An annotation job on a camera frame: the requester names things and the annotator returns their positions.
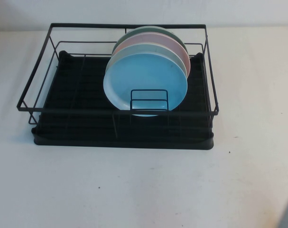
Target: green plate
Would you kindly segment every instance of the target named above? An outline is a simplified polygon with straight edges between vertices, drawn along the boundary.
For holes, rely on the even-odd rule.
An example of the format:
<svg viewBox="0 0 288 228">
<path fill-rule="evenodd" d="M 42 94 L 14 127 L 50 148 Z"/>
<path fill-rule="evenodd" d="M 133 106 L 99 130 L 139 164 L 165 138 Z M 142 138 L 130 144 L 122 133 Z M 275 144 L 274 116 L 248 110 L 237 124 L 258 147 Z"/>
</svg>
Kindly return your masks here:
<svg viewBox="0 0 288 228">
<path fill-rule="evenodd" d="M 142 33 L 142 32 L 159 32 L 159 33 L 162 33 L 164 35 L 167 35 L 167 36 L 175 39 L 187 51 L 187 48 L 186 48 L 185 44 L 183 43 L 183 41 L 181 41 L 181 39 L 179 37 L 177 37 L 172 32 L 169 32 L 167 29 L 162 28 L 162 27 L 158 27 L 158 26 L 142 26 L 142 27 L 138 27 L 138 28 L 136 28 L 130 32 L 127 32 L 124 36 L 122 36 L 114 45 L 112 53 L 114 52 L 116 47 L 118 45 L 120 45 L 121 42 L 128 39 L 129 37 L 132 37 L 132 36 L 139 34 L 139 33 Z"/>
</svg>

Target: stack of plates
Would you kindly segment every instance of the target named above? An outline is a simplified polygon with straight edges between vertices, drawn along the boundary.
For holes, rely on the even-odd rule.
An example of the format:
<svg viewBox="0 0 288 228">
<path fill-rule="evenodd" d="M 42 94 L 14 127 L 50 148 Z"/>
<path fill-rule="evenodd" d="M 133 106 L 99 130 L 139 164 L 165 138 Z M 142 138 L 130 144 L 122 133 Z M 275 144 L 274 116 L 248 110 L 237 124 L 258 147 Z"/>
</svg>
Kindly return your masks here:
<svg viewBox="0 0 288 228">
<path fill-rule="evenodd" d="M 190 60 L 184 43 L 164 28 L 144 26 L 117 41 L 103 87 L 110 102 L 121 110 L 172 110 L 186 95 L 189 72 Z M 136 100 L 130 107 L 134 89 L 132 98 Z"/>
</svg>

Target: blue plate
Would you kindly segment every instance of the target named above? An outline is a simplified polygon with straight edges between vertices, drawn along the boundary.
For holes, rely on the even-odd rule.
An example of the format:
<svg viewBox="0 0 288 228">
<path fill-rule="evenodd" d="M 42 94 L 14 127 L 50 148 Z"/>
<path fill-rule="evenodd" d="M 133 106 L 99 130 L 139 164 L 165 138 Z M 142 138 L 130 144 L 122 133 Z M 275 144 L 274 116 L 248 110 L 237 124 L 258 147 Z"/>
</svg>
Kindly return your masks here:
<svg viewBox="0 0 288 228">
<path fill-rule="evenodd" d="M 107 70 L 103 88 L 110 102 L 121 110 L 130 110 L 133 89 L 166 89 L 169 110 L 176 108 L 187 92 L 183 70 L 171 59 L 157 53 L 129 55 Z M 133 99 L 166 99 L 164 91 L 134 91 Z M 133 109 L 167 109 L 166 101 L 133 101 Z"/>
</svg>

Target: metal rod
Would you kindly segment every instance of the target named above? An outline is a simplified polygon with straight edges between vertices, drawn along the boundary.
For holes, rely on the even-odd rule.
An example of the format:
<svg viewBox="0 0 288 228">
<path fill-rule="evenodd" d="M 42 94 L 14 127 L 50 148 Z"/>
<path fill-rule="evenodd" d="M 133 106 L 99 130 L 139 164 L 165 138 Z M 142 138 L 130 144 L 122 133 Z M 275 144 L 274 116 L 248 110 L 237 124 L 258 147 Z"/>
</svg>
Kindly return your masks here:
<svg viewBox="0 0 288 228">
<path fill-rule="evenodd" d="M 41 59 L 42 59 L 42 57 L 43 57 L 43 54 L 44 54 L 44 52 L 45 52 L 45 49 L 46 49 L 46 46 L 47 46 L 47 43 L 48 43 L 48 40 L 49 40 L 51 31 L 52 31 L 52 28 L 53 28 L 53 26 L 52 26 L 52 24 L 51 24 L 51 25 L 50 25 L 50 28 L 49 28 L 49 30 L 48 30 L 48 32 L 47 32 L 47 35 L 46 35 L 46 38 L 45 38 L 43 47 L 42 47 L 42 49 L 41 49 L 41 51 L 40 51 L 40 53 L 39 53 L 39 55 L 38 55 L 37 61 L 36 61 L 35 65 L 34 65 L 34 68 L 33 68 L 33 70 L 32 70 L 32 73 L 31 73 L 31 75 L 30 75 L 30 78 L 28 79 L 28 82 L 27 82 L 27 84 L 26 84 L 26 86 L 25 86 L 25 88 L 24 88 L 24 91 L 22 92 L 21 97 L 20 97 L 20 99 L 19 99 L 19 101 L 18 101 L 18 103 L 17 103 L 17 109 L 18 109 L 19 111 L 20 111 L 20 108 L 21 108 L 21 104 L 22 104 L 23 100 L 25 99 L 25 96 L 26 96 L 26 94 L 27 94 L 27 92 L 28 92 L 28 90 L 29 90 L 29 88 L 30 88 L 30 85 L 31 85 L 31 83 L 32 83 L 32 81 L 33 81 L 33 78 L 34 78 L 34 76 L 35 76 L 35 73 L 36 73 L 36 71 L 37 71 L 37 68 L 38 68 L 38 66 L 39 66 L 39 63 L 40 63 L 40 61 L 41 61 Z"/>
<path fill-rule="evenodd" d="M 114 114 L 112 114 L 112 120 L 113 120 L 113 126 L 114 126 L 115 137 L 117 138 L 117 131 L 116 131 L 116 126 L 115 126 Z"/>
<path fill-rule="evenodd" d="M 44 77 L 43 83 L 41 84 L 40 90 L 39 90 L 39 92 L 38 92 L 38 95 L 37 95 L 37 97 L 36 97 L 35 103 L 34 103 L 34 105 L 33 105 L 34 108 L 36 107 L 36 104 L 37 104 L 37 102 L 38 102 L 38 99 L 39 99 L 40 93 L 41 93 L 41 91 L 42 91 L 42 89 L 43 89 L 43 87 L 44 87 L 44 84 L 45 84 L 45 81 L 46 81 L 46 78 L 47 78 L 47 75 L 48 75 L 48 72 L 49 72 L 50 66 L 51 66 L 51 64 L 52 64 L 52 60 L 53 60 L 54 54 L 55 54 L 55 50 L 53 51 L 53 55 L 52 55 L 52 57 L 51 57 L 51 61 L 50 61 L 50 63 L 49 63 L 49 66 L 48 66 L 47 72 L 46 72 L 46 74 L 45 74 L 45 77 Z"/>
<path fill-rule="evenodd" d="M 54 46 L 54 43 L 53 43 L 53 41 L 52 41 L 51 36 L 49 36 L 49 39 L 50 39 L 51 44 L 52 44 L 52 46 L 53 46 L 53 49 L 54 49 L 54 51 L 55 51 L 55 53 L 56 53 L 57 60 L 59 60 L 59 57 L 58 57 L 58 54 L 57 54 L 57 51 L 56 51 L 56 48 L 55 48 L 55 46 Z"/>
<path fill-rule="evenodd" d="M 120 114 L 120 115 L 133 115 L 133 114 L 147 114 L 147 115 L 167 115 L 166 112 L 162 111 L 141 111 L 136 112 L 136 110 L 106 110 L 106 109 L 94 109 L 94 110 L 85 110 L 85 109 L 64 109 L 64 108 L 20 108 L 21 112 L 40 112 L 40 113 L 55 113 L 55 114 L 90 114 L 90 115 L 107 115 L 107 114 Z M 195 111 L 181 111 L 168 112 L 170 116 L 192 116 L 192 117 L 202 117 L 209 115 L 217 115 L 217 112 L 195 112 Z"/>
<path fill-rule="evenodd" d="M 212 89 L 213 89 L 213 92 L 214 92 L 214 101 L 215 101 L 215 108 L 216 108 L 216 114 L 215 115 L 218 115 L 218 113 L 219 113 L 219 104 L 218 104 L 218 98 L 216 96 L 216 91 L 215 91 L 214 74 L 212 72 L 210 52 L 209 52 L 209 44 L 208 44 L 208 35 L 207 35 L 207 29 L 206 28 L 205 28 L 205 38 L 206 38 L 206 45 L 207 45 L 207 54 L 208 54 L 208 61 L 209 61 L 210 77 L 211 77 Z"/>
<path fill-rule="evenodd" d="M 25 106 L 26 108 L 28 108 L 26 102 L 22 101 L 22 103 L 24 104 L 24 106 Z M 30 123 L 31 118 L 34 120 L 35 124 L 37 124 L 37 121 L 36 121 L 36 119 L 35 119 L 34 116 L 33 116 L 33 112 L 29 112 L 29 113 L 30 113 L 29 124 L 34 124 L 34 123 Z"/>
<path fill-rule="evenodd" d="M 100 29 L 136 29 L 141 26 L 147 26 L 147 24 L 141 25 L 118 25 L 118 24 L 81 24 L 81 23 L 52 23 L 51 28 L 63 27 L 63 28 L 100 28 Z M 162 24 L 150 24 L 148 26 L 159 26 L 165 29 L 206 29 L 206 25 L 162 25 Z"/>
</svg>

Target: black drip tray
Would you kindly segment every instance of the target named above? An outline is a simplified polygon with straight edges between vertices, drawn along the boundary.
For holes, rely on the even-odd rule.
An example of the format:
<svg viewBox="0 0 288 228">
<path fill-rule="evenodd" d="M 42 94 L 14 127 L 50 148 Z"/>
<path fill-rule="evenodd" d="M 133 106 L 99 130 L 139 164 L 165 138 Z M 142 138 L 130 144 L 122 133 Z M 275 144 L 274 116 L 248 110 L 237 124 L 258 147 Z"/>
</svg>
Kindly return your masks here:
<svg viewBox="0 0 288 228">
<path fill-rule="evenodd" d="M 106 97 L 103 78 L 109 57 L 59 53 L 59 64 L 45 108 L 117 110 Z M 203 55 L 190 59 L 188 91 L 174 111 L 208 112 Z M 42 113 L 32 129 L 40 145 L 211 149 L 210 117 L 83 115 Z"/>
</svg>

